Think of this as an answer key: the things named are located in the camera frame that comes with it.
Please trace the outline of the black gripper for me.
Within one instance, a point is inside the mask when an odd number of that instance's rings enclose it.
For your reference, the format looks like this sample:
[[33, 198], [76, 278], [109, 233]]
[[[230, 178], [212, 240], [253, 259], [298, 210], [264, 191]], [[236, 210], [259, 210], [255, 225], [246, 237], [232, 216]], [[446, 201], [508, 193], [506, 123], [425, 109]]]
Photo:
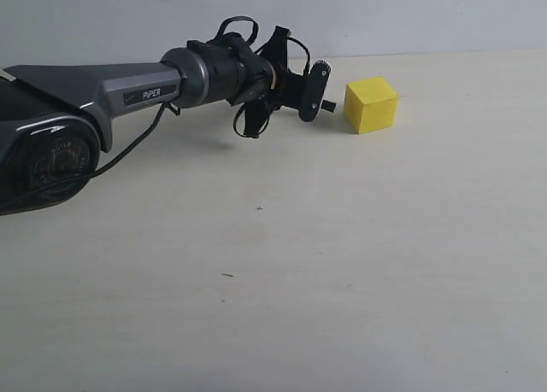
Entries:
[[313, 121], [321, 109], [333, 113], [337, 104], [324, 100], [331, 71], [331, 65], [323, 60], [317, 61], [306, 74], [281, 68], [273, 89], [274, 109], [292, 108], [304, 122]]

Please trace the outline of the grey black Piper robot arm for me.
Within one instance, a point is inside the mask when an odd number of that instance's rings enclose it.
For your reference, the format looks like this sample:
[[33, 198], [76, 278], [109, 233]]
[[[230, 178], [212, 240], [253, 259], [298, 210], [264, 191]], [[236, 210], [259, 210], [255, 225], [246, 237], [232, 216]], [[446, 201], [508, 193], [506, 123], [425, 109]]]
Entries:
[[157, 107], [179, 114], [225, 101], [237, 108], [233, 129], [258, 138], [272, 113], [295, 109], [310, 122], [333, 111], [324, 97], [331, 68], [288, 65], [291, 32], [277, 27], [254, 49], [253, 37], [221, 27], [208, 41], [191, 40], [160, 61], [84, 66], [17, 65], [1, 79], [1, 212], [61, 204], [107, 171], [115, 118]]

